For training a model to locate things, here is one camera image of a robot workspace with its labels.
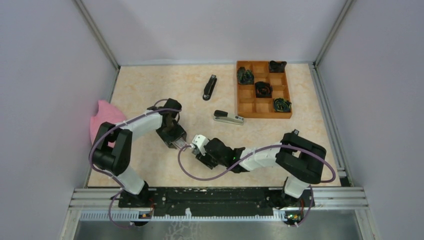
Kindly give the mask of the grey silver stapler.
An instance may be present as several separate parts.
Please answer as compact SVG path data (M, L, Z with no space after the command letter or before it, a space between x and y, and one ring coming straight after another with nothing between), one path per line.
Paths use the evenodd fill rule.
M213 113L213 120L222 123L229 123L242 126L244 124L244 118L235 115L232 113L228 113L222 110L215 110Z

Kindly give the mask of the black stapler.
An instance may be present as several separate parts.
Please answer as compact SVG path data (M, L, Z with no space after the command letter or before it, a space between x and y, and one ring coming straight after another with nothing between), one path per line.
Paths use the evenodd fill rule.
M205 88L203 90L203 95L202 95L202 99L204 101L209 101L211 99L212 93L215 89L215 85L217 83L217 76L212 74L207 82L207 84L205 85Z

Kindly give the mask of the staple box tray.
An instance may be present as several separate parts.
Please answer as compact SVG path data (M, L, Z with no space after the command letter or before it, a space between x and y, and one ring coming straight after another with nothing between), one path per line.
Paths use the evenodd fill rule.
M190 147L191 144L187 143L183 138L177 139L175 141L172 142L172 144L177 148L177 149L182 149L183 147Z

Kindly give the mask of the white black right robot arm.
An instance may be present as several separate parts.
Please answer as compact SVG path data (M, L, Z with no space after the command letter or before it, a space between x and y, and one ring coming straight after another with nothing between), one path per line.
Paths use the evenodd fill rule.
M209 139L197 134L191 141L196 159L213 169L223 166L239 174L258 168L281 167L289 173L281 199L287 206L295 206L304 190L321 181L327 150L298 135L297 130L285 133L273 147L230 148L218 138Z

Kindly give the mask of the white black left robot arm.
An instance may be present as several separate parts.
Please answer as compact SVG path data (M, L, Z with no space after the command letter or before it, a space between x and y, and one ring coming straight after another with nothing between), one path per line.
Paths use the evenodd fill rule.
M136 206L146 206L150 200L149 185L130 166L132 143L155 131L168 148L180 149L187 139L187 132L179 123L181 111L182 105L168 98L163 106L151 106L129 120L103 122L89 153L92 169L113 178Z

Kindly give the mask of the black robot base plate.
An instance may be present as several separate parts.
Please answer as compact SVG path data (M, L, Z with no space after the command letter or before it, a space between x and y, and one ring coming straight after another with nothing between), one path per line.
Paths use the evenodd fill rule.
M140 195L123 191L119 208L147 208L141 219L187 217L204 220L247 220L275 217L288 226L300 224L315 206L310 188L299 198L282 187L151 187Z

